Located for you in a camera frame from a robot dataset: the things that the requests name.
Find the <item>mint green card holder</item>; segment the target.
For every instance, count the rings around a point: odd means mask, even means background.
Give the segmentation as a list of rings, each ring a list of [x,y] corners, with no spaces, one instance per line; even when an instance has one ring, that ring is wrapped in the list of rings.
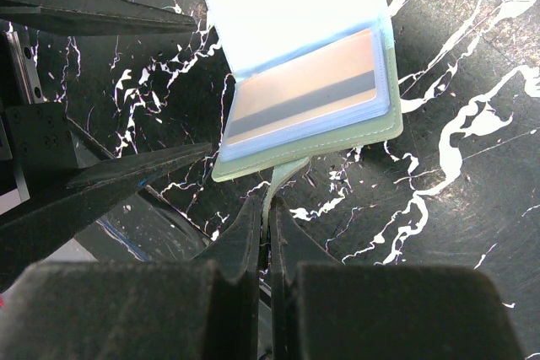
[[[212,177],[273,170],[402,132],[386,0],[205,0],[235,79]]]

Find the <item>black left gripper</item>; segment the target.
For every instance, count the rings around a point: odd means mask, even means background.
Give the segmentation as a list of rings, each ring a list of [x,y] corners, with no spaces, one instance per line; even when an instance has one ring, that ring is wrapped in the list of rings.
[[[208,142],[78,169],[62,105],[47,102],[26,32],[1,33],[1,287],[146,185],[197,162]]]

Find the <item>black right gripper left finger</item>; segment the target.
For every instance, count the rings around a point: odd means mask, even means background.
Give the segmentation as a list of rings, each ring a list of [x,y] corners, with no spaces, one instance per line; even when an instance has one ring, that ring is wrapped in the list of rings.
[[[26,269],[1,318],[4,359],[253,359],[262,204],[184,262]]]

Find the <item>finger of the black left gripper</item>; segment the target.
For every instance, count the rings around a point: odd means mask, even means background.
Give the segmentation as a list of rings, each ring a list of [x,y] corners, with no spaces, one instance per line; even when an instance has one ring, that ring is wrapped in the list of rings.
[[[192,17],[127,0],[1,0],[1,19],[56,35],[192,32]]]

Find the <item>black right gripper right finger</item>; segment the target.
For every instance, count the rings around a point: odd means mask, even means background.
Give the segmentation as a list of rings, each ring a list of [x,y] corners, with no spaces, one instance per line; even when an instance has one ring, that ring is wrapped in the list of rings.
[[[495,285],[458,266],[340,264],[269,211],[277,359],[520,359]]]

